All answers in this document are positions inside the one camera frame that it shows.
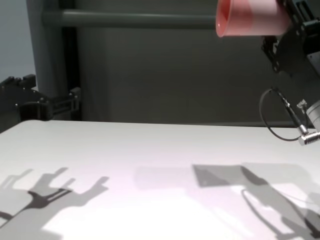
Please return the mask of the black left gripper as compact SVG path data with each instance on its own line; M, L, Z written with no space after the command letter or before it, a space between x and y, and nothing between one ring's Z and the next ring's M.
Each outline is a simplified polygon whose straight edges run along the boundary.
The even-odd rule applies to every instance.
M0 132L30 120L49 121L56 116L80 109L81 88L75 87L68 95L50 99L33 90L36 75L9 76L0 83Z

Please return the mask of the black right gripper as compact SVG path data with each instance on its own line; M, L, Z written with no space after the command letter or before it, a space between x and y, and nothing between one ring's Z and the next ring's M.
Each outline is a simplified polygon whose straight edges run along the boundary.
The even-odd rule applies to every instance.
M286 73L311 106L320 100L320 19L315 17L307 0L277 0L277 3L292 23L299 26L290 29L280 42L276 36L263 36L261 49L272 70Z

